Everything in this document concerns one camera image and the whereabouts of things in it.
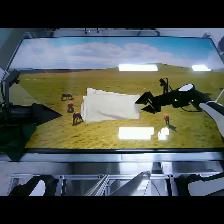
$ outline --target white cloud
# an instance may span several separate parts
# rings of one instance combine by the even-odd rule
[[[55,47],[51,39],[24,41],[11,65],[13,68],[66,69],[107,68],[122,63],[164,63],[177,66],[192,66],[203,63],[211,69],[224,67],[216,52],[206,61],[175,58],[169,52],[161,52],[148,44],[128,43],[119,47],[110,43],[90,42],[74,46]]]

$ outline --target sky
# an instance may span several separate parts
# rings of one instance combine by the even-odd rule
[[[10,68],[103,69],[146,63],[224,68],[210,39],[179,37],[24,39]]]

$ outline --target screen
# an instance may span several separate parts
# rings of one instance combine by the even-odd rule
[[[194,71],[195,65],[207,70]],[[189,105],[177,106],[176,101],[183,102],[177,98],[155,113],[142,110],[147,104],[135,104],[145,92],[156,97],[186,84],[215,101],[224,88],[224,65],[210,39],[24,39],[12,69],[21,75],[20,83],[10,88],[10,102],[40,103],[62,114],[38,126],[27,148],[193,150],[224,146],[224,117],[213,107],[206,109],[209,100],[198,102],[206,104],[202,109],[190,102],[194,98]],[[222,110],[222,95],[217,103]]]

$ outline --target white cloth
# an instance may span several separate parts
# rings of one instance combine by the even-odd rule
[[[88,88],[87,96],[83,96],[81,116],[87,123],[139,119],[140,105],[135,104],[139,97]]]

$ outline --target yellow green grass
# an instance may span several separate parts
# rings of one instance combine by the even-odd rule
[[[67,104],[73,102],[80,111],[82,97],[88,87],[124,94],[162,94],[160,78],[169,78],[172,88],[187,83],[195,84],[201,92],[211,93],[215,99],[224,88],[224,73],[192,73],[191,69],[160,65],[158,72],[119,72],[117,68],[71,73],[22,74],[20,86],[13,86],[14,104],[31,104],[32,100],[45,104],[63,116],[39,126],[27,144],[28,148],[213,148],[224,143],[216,123],[205,112],[189,113],[172,106],[162,107],[162,112],[151,114],[141,111],[140,120],[81,123],[72,126],[72,114]],[[61,101],[63,93],[70,93],[72,101]],[[171,131],[168,140],[159,141],[158,132],[165,126],[163,114],[170,115]],[[119,140],[119,127],[154,127],[149,141]]]

